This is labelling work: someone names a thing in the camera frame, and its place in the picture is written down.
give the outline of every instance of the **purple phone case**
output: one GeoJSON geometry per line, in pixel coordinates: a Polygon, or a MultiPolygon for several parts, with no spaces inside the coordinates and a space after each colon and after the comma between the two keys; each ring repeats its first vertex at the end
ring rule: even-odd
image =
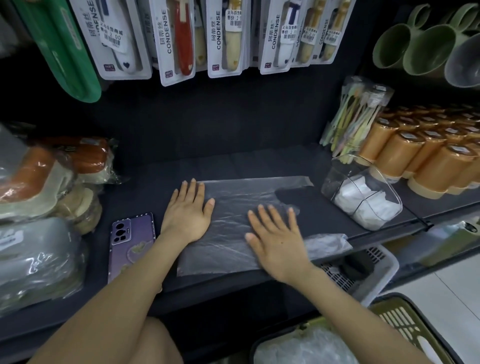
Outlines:
{"type": "Polygon", "coordinates": [[[153,214],[146,213],[130,219],[115,221],[110,232],[110,262],[108,265],[108,282],[141,258],[155,242],[153,214]],[[130,239],[114,243],[114,231],[120,223],[129,225],[130,239]]]}

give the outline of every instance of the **white basket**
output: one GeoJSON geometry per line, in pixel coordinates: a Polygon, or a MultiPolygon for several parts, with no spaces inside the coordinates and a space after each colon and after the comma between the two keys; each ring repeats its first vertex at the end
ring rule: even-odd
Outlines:
{"type": "Polygon", "coordinates": [[[382,246],[367,249],[366,252],[375,263],[375,270],[364,280],[350,280],[330,263],[322,264],[320,267],[341,289],[368,307],[393,278],[399,264],[395,256],[382,246]]]}

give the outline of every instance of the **leg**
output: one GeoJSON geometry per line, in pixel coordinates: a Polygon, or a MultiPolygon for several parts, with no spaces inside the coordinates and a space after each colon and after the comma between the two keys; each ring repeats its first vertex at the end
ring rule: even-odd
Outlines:
{"type": "Polygon", "coordinates": [[[183,360],[165,325],[147,317],[129,364],[183,364],[183,360]]]}

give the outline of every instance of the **hand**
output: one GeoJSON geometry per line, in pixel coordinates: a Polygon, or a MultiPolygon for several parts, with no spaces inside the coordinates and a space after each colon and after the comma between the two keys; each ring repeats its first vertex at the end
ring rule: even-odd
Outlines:
{"type": "Polygon", "coordinates": [[[215,200],[211,198],[203,207],[205,199],[203,183],[198,185],[196,195],[195,178],[192,178],[190,187],[187,188],[187,185],[187,181],[183,181],[180,191],[177,189],[173,191],[160,229],[160,235],[172,234],[174,239],[184,244],[184,247],[205,234],[215,206],[215,200]]]}
{"type": "Polygon", "coordinates": [[[248,212],[248,220],[260,238],[250,232],[245,238],[268,274],[280,282],[295,287],[299,280],[315,269],[315,266],[308,259],[293,209],[288,210],[290,228],[285,225],[273,206],[269,206],[268,209],[272,218],[262,205],[258,206],[262,222],[253,211],[248,212]]]}

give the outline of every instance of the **tile floor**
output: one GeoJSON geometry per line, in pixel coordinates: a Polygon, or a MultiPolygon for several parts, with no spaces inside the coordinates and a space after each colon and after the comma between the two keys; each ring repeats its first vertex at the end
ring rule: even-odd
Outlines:
{"type": "Polygon", "coordinates": [[[409,297],[464,364],[480,357],[480,255],[395,288],[409,297]]]}

